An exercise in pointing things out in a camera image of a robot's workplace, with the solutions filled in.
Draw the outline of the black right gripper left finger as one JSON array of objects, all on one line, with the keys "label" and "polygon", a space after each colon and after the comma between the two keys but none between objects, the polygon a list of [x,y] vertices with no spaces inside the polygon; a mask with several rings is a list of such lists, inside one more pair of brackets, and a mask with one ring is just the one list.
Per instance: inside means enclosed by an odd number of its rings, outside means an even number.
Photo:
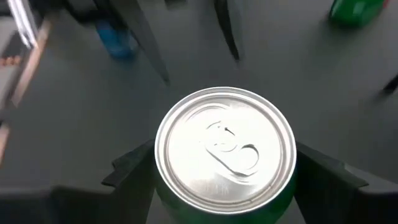
[{"label": "black right gripper left finger", "polygon": [[65,186],[2,189],[1,223],[145,223],[154,194],[154,140],[112,162],[109,193]]}]

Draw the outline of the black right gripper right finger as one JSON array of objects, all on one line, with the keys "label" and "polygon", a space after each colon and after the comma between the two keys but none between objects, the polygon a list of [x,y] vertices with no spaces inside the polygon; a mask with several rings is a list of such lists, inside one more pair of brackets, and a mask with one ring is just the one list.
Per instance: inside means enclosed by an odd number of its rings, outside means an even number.
[{"label": "black right gripper right finger", "polygon": [[297,142],[295,199],[306,223],[397,224],[397,184]]}]

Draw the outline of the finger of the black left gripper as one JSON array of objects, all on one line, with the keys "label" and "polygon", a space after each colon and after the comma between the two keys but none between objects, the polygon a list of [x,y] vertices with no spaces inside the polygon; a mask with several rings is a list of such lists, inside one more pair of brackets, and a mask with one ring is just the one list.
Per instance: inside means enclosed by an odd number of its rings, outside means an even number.
[{"label": "finger of the black left gripper", "polygon": [[241,10],[234,0],[214,0],[213,5],[229,52],[238,62],[244,55]]},{"label": "finger of the black left gripper", "polygon": [[150,24],[139,5],[139,1],[111,0],[110,3],[121,16],[123,22],[132,31],[134,38],[145,52],[153,68],[158,72],[164,83],[169,85],[169,73],[160,54],[159,46],[150,28]]}]

